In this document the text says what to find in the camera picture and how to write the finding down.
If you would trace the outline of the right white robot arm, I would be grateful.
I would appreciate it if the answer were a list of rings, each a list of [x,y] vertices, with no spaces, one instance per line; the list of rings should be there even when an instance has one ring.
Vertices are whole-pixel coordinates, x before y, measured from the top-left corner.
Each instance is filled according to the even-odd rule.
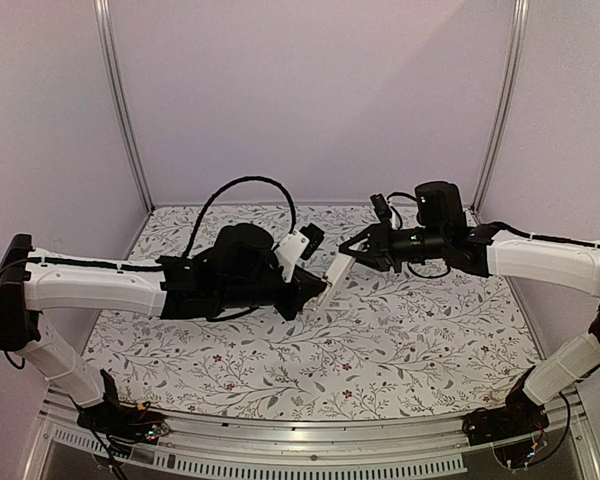
[[[526,233],[500,221],[471,227],[458,187],[446,181],[421,184],[410,197],[418,208],[416,227],[394,228],[387,200],[374,195],[377,222],[342,243],[340,253],[379,272],[441,259],[466,274],[535,280],[599,301],[587,332],[529,369],[507,395],[497,427],[517,436],[545,403],[600,367],[600,242]]]

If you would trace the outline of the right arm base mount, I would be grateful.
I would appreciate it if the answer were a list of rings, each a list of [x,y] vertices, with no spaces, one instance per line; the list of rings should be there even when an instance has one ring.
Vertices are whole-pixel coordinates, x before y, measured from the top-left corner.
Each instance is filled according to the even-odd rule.
[[[548,426],[549,419],[542,408],[527,415],[506,406],[481,407],[462,418],[462,431],[471,446],[531,434]]]

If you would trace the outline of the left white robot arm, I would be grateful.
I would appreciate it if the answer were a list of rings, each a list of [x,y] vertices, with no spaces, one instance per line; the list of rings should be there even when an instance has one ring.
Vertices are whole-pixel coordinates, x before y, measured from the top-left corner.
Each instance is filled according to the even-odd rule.
[[[221,228],[198,254],[189,242],[178,256],[132,262],[60,256],[17,234],[0,265],[0,351],[33,364],[106,433],[121,433],[131,410],[120,405],[113,379],[85,363],[44,311],[116,310],[223,322],[271,306],[292,320],[327,288],[299,265],[323,239],[314,224],[292,223],[275,241],[257,225],[238,223]]]

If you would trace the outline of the white remote control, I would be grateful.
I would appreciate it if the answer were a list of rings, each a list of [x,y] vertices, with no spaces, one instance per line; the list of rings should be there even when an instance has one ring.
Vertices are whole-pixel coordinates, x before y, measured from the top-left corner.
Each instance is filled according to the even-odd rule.
[[[315,305],[318,309],[326,307],[334,295],[340,290],[342,281],[349,273],[355,258],[349,255],[338,253],[329,268],[323,275],[323,281],[326,283],[325,290],[316,298]]]

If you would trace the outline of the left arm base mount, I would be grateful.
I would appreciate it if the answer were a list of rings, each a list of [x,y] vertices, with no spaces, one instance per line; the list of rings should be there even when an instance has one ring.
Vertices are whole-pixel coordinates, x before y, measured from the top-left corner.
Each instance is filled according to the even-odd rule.
[[[79,426],[117,442],[156,444],[170,432],[166,417],[152,410],[150,402],[135,406],[102,402],[77,410]]]

